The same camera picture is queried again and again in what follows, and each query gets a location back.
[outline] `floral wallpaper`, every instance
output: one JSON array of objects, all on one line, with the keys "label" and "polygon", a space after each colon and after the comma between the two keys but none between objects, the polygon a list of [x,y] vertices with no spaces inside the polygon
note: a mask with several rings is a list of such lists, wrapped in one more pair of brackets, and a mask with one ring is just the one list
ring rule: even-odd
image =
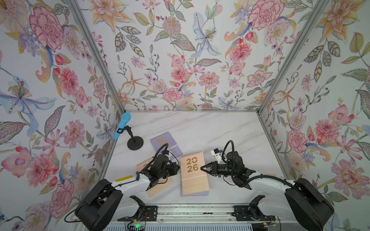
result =
[{"label": "floral wallpaper", "polygon": [[334,206],[325,230],[369,230],[370,3],[332,0],[262,119],[291,179]]},{"label": "floral wallpaper", "polygon": [[0,0],[0,41],[0,230],[68,229],[120,113],[63,0]]},{"label": "floral wallpaper", "polygon": [[313,0],[78,1],[128,110],[256,110]]}]

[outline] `black round base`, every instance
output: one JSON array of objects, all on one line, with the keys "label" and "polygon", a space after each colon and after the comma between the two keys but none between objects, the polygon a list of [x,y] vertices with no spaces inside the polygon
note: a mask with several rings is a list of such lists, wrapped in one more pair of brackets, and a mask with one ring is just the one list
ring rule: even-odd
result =
[{"label": "black round base", "polygon": [[140,136],[134,136],[134,138],[136,142],[132,138],[127,141],[127,147],[130,150],[138,150],[144,145],[144,140]]}]

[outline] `white marble surface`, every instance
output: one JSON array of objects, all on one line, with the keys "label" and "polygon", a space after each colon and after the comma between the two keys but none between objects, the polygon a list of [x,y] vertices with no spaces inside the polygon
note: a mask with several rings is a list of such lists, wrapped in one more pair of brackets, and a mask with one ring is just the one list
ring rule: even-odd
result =
[{"label": "white marble surface", "polygon": [[[131,112],[134,136],[144,139],[144,146],[131,151],[127,148],[129,135],[121,134],[112,159],[109,163],[105,178],[109,181],[134,176],[136,164],[145,161],[155,154],[150,139],[165,132],[170,132],[184,155],[203,151],[205,163],[216,159],[210,151],[223,149],[228,140],[233,140],[235,150],[243,158],[244,165],[263,174],[283,173],[278,165],[271,146],[263,132],[262,126],[254,112]],[[208,175],[210,192],[208,196],[180,196],[181,171],[172,176],[173,184],[157,195],[149,198],[146,192],[138,196],[147,204],[170,203],[248,203],[260,191],[230,186],[222,178]]]}]

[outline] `blue microphone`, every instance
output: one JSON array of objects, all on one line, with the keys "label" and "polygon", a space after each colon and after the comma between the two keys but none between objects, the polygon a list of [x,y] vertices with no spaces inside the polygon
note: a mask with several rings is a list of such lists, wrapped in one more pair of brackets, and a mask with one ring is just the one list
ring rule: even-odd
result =
[{"label": "blue microphone", "polygon": [[131,114],[128,113],[128,112],[125,112],[123,113],[122,117],[121,117],[121,122],[118,126],[118,129],[117,131],[115,132],[114,134],[114,137],[113,139],[117,140],[118,137],[120,136],[120,134],[123,132],[123,129],[125,128],[126,124],[131,120]]}]

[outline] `purple calendar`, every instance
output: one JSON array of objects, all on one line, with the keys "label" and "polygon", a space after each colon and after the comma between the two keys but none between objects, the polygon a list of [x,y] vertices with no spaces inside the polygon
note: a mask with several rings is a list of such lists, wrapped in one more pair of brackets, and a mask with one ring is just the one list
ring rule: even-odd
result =
[{"label": "purple calendar", "polygon": [[167,150],[172,153],[173,156],[171,156],[171,160],[174,159],[174,156],[179,157],[182,155],[182,151],[180,150],[179,146],[177,145],[176,141],[173,139],[171,134],[169,132],[163,133],[159,136],[156,136],[152,139],[150,139],[150,142],[153,145],[153,148],[155,151],[158,151],[158,149],[164,145],[165,143],[168,143]]}]

